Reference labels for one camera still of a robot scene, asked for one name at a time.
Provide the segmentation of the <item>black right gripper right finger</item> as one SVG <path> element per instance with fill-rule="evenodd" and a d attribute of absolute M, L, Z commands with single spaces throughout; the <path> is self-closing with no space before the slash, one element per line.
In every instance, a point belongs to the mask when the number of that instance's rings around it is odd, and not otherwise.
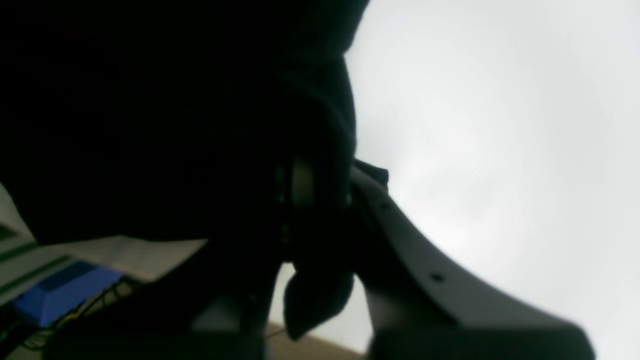
<path fill-rule="evenodd" d="M 446 256 L 387 188 L 350 171 L 353 269 L 374 337 L 369 360 L 594 360 L 580 326 L 496 289 Z"/>

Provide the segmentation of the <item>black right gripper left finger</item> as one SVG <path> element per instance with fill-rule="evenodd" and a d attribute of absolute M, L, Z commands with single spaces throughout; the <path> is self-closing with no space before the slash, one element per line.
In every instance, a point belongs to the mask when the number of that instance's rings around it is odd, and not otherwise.
<path fill-rule="evenodd" d="M 313 202 L 313 168 L 275 171 L 264 223 L 247 217 L 177 269 L 58 332 L 47 360 L 269 360 L 275 280 L 288 254 L 290 214 Z"/>

